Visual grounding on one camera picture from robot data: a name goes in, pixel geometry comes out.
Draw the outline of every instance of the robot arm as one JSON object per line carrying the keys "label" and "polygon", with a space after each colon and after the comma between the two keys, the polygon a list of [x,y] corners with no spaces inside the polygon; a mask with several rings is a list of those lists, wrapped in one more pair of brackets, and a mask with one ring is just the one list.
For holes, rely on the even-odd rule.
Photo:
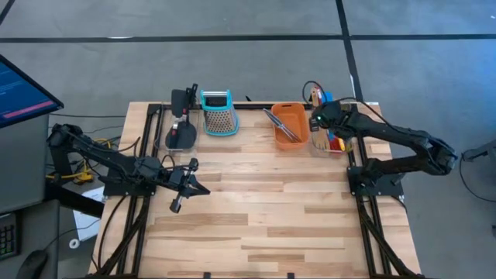
{"label": "robot arm", "polygon": [[379,140],[411,148],[414,156],[363,162],[361,174],[374,183],[385,174],[424,171],[431,175],[447,175],[453,169],[457,155],[453,148],[425,131],[401,128],[376,122],[369,116],[341,108],[339,101],[326,102],[312,113],[311,122],[347,140],[355,136],[371,136]]}
{"label": "robot arm", "polygon": [[186,166],[163,167],[158,158],[125,156],[94,142],[78,126],[68,124],[56,124],[47,142],[53,165],[60,175],[72,174],[67,158],[69,153],[79,153],[84,158],[108,167],[108,176],[98,178],[107,186],[105,195],[151,196],[159,185],[177,191],[177,198],[173,200],[170,210],[178,213],[182,198],[210,194],[193,175],[198,169],[198,160],[195,158]]}

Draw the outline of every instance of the orange plastic bin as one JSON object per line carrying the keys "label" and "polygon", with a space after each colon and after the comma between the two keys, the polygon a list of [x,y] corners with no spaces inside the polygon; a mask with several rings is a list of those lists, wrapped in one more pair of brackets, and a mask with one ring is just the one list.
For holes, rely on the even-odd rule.
{"label": "orange plastic bin", "polygon": [[305,107],[297,102],[279,103],[273,105],[271,111],[288,129],[301,139],[300,143],[292,143],[288,136],[274,125],[276,147],[281,150],[295,150],[305,146],[310,136]]}

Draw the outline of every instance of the concrete floor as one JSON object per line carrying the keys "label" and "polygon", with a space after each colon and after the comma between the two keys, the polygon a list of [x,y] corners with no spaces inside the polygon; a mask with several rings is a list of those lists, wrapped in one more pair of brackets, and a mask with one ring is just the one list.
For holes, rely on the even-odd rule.
{"label": "concrete floor", "polygon": [[[352,34],[496,33],[492,0],[344,0]],[[340,33],[332,0],[16,0],[0,37],[168,36]],[[462,152],[496,139],[496,40],[353,42],[366,101],[380,102],[396,125],[424,129]],[[352,95],[341,41],[231,43],[0,44],[0,53],[60,98],[64,113],[125,114],[131,101],[166,101],[173,88],[230,88],[235,100],[299,101],[301,86],[321,81]],[[85,130],[122,119],[63,119]],[[110,129],[93,136],[114,136]],[[393,146],[396,157],[408,151]],[[487,158],[464,164],[469,185],[496,199]],[[423,274],[493,278],[496,204],[447,177],[403,180]],[[61,230],[74,226],[62,212]],[[61,241],[59,277],[83,276],[94,240],[79,250]]]}

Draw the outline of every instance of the cheese grater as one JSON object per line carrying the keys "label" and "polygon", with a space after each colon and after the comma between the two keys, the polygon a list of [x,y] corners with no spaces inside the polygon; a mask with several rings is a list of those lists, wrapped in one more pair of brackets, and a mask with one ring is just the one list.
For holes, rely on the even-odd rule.
{"label": "cheese grater", "polygon": [[212,136],[231,136],[238,132],[239,120],[234,110],[231,91],[201,91],[205,114],[205,132]]}

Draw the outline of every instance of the wooden table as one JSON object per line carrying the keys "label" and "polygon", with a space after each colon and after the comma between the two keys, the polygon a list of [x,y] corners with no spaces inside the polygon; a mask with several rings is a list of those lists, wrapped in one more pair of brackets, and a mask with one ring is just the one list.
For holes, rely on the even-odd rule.
{"label": "wooden table", "polygon": [[[129,104],[120,148],[143,134],[148,104]],[[359,110],[377,120],[366,108]],[[261,110],[236,111],[240,129],[228,137],[207,135],[201,112],[191,117],[200,123],[195,148],[174,158],[186,164],[197,157],[197,178],[212,193],[184,200],[181,212],[174,214],[169,205],[176,193],[157,189],[139,277],[202,277],[203,272],[211,272],[212,277],[286,277],[288,272],[296,277],[368,277],[357,205],[346,178],[347,156],[317,152],[311,143],[302,150],[277,150],[272,124]],[[159,158],[166,154],[163,142],[171,126],[170,113],[167,110],[163,123]],[[371,138],[365,143],[369,157],[391,158],[388,143]],[[106,202],[102,225],[119,199]],[[405,210],[390,197],[377,201],[387,241],[407,267],[420,272]],[[103,260],[121,241],[128,206],[129,198],[109,226]],[[134,246],[134,242],[129,246],[128,272]]]}

